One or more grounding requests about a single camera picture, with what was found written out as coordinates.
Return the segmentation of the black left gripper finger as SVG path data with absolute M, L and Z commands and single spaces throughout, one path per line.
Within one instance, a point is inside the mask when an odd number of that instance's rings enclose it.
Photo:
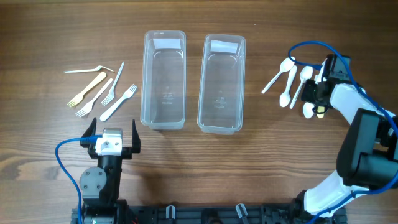
M 96 134 L 96 124 L 97 124 L 97 119 L 93 118 L 88 129 L 81 136 L 80 140 L 81 147 L 91 147 L 92 145 L 95 144 L 96 139 L 94 138 L 94 136 Z
M 139 154 L 141 152 L 141 140 L 136 129 L 135 120 L 132 121 L 132 153 Z

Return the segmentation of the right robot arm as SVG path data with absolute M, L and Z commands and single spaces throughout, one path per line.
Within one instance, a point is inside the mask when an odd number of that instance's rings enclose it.
M 350 124 L 336 170 L 319 185 L 284 204 L 132 207 L 133 223 L 347 223 L 347 203 L 397 188 L 397 117 L 385 117 L 362 88 L 342 80 L 309 80 L 301 99 L 338 110 Z

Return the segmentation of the translucent slim plastic fork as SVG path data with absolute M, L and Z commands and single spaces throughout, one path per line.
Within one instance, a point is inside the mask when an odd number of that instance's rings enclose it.
M 108 95 L 107 95 L 106 98 L 101 102 L 101 104 L 102 104 L 103 106 L 106 106 L 107 104 L 109 104 L 109 103 L 114 99 L 114 97 L 115 97 L 115 92 L 114 92 L 114 91 L 115 91 L 115 88 L 116 88 L 116 84 L 117 84 L 117 82 L 118 82 L 118 80 L 119 80 L 119 77 L 120 77 L 121 74 L 122 74 L 124 65 L 125 65 L 125 63 L 122 62 L 121 66 L 120 66 L 120 68 L 119 68 L 119 70 L 118 70 L 118 73 L 117 73 L 117 75 L 116 75 L 116 78 L 115 78 L 114 81 L 113 81 L 113 85 L 112 85 L 111 88 L 109 89 Z

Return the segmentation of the yellow plastic spoon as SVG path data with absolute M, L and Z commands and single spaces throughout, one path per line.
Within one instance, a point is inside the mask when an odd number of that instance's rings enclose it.
M 324 110 L 322 108 L 319 108 L 317 112 L 318 112 L 318 114 L 317 114 L 318 118 L 323 118 L 324 117 Z

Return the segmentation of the white spoon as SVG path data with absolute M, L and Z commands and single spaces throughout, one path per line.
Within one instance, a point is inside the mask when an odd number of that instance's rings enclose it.
M 312 68 L 311 66 L 305 66 L 305 67 L 301 70 L 300 75 L 299 75 L 299 77 L 300 77 L 300 84 L 299 84 L 299 86 L 298 86 L 298 88 L 297 88 L 297 91 L 295 92 L 295 95 L 294 95 L 294 97 L 293 97 L 293 100 L 290 102 L 290 106 L 289 106 L 290 109 L 292 109 L 292 108 L 294 107 L 294 105 L 295 105 L 295 103 L 296 103 L 296 101 L 297 101 L 297 99 L 298 99 L 298 97 L 299 97 L 299 93 L 301 92 L 301 89 L 302 89 L 304 83 L 305 83 L 308 79 L 311 79 L 312 75 L 313 75 L 313 68 Z
M 314 108 L 315 108 L 315 105 L 313 103 L 306 102 L 303 105 L 303 115 L 307 119 L 310 119 L 315 114 L 314 113 Z
M 279 67 L 279 72 L 272 78 L 272 80 L 263 88 L 261 91 L 262 94 L 264 94 L 274 83 L 275 81 L 285 72 L 290 71 L 293 66 L 295 65 L 294 61 L 291 60 L 290 58 L 284 59 Z

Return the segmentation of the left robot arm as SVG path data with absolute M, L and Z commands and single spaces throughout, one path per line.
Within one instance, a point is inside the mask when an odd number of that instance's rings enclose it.
M 137 223 L 126 200 L 119 199 L 122 161 L 141 151 L 141 140 L 132 123 L 132 145 L 123 146 L 123 131 L 106 128 L 94 142 L 80 141 L 97 165 L 85 170 L 79 180 L 83 205 L 72 210 L 71 223 Z

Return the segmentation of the white spoon bowl down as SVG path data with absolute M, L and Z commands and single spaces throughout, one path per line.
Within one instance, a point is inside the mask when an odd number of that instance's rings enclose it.
M 292 83 L 293 83 L 296 73 L 297 73 L 297 66 L 294 65 L 292 67 L 292 69 L 289 71 L 289 76 L 287 79 L 287 84 L 286 84 L 285 90 L 280 95 L 280 98 L 279 98 L 279 104 L 283 108 L 286 107 L 290 103 L 290 99 L 291 99 L 290 89 L 291 89 L 291 86 L 292 86 Z

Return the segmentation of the thick white plastic fork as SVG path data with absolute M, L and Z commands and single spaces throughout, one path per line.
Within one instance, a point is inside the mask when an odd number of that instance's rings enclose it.
M 137 90 L 137 86 L 136 86 L 135 84 L 131 85 L 130 88 L 127 89 L 127 90 L 123 93 L 122 97 L 120 97 L 120 99 L 119 99 L 117 102 L 115 102 L 112 106 L 110 106 L 110 107 L 100 116 L 100 118 L 99 118 L 100 121 L 102 121 L 102 122 L 107 121 L 107 120 L 111 117 L 111 115 L 121 106 L 121 104 L 122 104 L 125 100 L 131 98 L 131 97 L 135 94 L 136 90 Z

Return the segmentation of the yellow plastic fork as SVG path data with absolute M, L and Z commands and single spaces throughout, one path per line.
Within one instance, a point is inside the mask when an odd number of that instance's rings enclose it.
M 78 105 L 84 98 L 84 96 L 97 84 L 102 82 L 106 78 L 107 74 L 105 72 L 99 73 L 81 92 L 79 92 L 76 96 L 74 96 L 68 103 L 67 106 L 75 107 Z

